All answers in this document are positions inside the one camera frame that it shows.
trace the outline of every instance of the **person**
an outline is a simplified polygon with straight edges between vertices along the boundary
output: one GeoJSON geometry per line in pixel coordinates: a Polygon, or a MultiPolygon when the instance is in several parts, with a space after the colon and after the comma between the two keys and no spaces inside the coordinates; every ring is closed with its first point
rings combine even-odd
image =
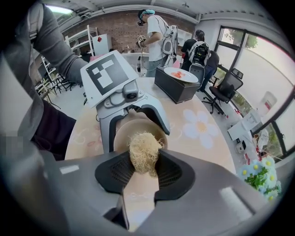
{"type": "Polygon", "coordinates": [[[142,23],[147,23],[147,38],[141,42],[142,47],[148,46],[149,63],[146,77],[155,77],[156,68],[166,65],[168,55],[162,52],[163,36],[167,30],[166,21],[155,15],[153,10],[141,10],[138,12],[138,18],[142,23]]]}
{"type": "Polygon", "coordinates": [[[205,87],[207,83],[209,82],[210,78],[216,73],[218,63],[219,63],[219,56],[217,55],[215,51],[210,50],[210,55],[211,56],[209,57],[207,64],[205,66],[205,75],[204,75],[203,83],[199,89],[201,92],[205,91],[205,87]]]}
{"type": "Polygon", "coordinates": [[[63,160],[76,121],[56,110],[36,92],[30,77],[32,73],[29,72],[31,45],[57,68],[60,74],[72,82],[82,84],[80,69],[87,62],[78,58],[67,46],[59,31],[57,20],[48,7],[36,2],[27,14],[16,27],[13,40],[3,52],[14,77],[32,99],[32,105],[16,131],[18,136],[31,140],[39,149],[50,151],[56,160],[63,160]],[[36,9],[43,11],[43,19],[40,18],[41,27],[32,41],[28,17],[36,9]]]}
{"type": "Polygon", "coordinates": [[[192,63],[189,60],[189,51],[196,41],[205,41],[205,33],[200,29],[198,29],[195,32],[193,39],[188,39],[184,42],[183,47],[181,49],[181,51],[183,52],[183,65],[181,69],[185,71],[189,71],[189,68],[192,65],[192,63]]]}

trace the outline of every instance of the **white flower print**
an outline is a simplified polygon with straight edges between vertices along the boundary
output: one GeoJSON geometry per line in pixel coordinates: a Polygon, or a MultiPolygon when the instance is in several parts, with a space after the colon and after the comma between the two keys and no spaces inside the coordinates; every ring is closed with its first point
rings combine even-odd
{"type": "Polygon", "coordinates": [[[198,111],[197,115],[192,110],[183,111],[185,119],[189,122],[183,126],[183,132],[187,137],[200,138],[201,144],[205,148],[213,147],[213,138],[218,135],[218,128],[208,123],[208,116],[203,111],[198,111]]]}

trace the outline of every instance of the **grey sleeve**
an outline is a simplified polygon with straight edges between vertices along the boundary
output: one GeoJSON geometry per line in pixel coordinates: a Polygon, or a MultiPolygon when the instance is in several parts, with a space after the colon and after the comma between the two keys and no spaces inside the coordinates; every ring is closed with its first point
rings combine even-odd
{"type": "Polygon", "coordinates": [[[81,83],[80,69],[87,64],[78,58],[64,41],[51,10],[44,6],[43,23],[34,42],[34,49],[41,53],[57,71],[73,82],[81,83]]]}

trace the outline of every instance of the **round table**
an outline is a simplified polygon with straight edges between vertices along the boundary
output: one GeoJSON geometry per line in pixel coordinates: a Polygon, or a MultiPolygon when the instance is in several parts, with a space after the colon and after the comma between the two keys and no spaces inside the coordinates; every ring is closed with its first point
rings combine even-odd
{"type": "MultiPolygon", "coordinates": [[[[194,156],[223,166],[236,173],[234,163],[213,117],[194,96],[192,100],[175,104],[157,85],[154,78],[140,77],[138,87],[158,98],[170,122],[167,149],[194,156]]],[[[65,159],[77,159],[103,154],[100,125],[96,120],[96,108],[83,108],[76,121],[67,147],[65,159]]],[[[130,117],[117,123],[117,130],[130,117]]],[[[159,190],[158,179],[148,174],[134,173],[124,189],[126,213],[130,231],[134,231],[154,209],[153,196],[159,190]]]]}

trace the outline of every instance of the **ceiling light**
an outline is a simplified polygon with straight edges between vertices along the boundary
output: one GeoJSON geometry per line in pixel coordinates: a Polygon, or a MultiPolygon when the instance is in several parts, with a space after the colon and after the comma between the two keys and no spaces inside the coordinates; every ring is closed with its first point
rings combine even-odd
{"type": "Polygon", "coordinates": [[[68,8],[63,8],[59,6],[48,6],[46,5],[52,12],[62,13],[62,14],[71,14],[73,11],[68,8]]]}

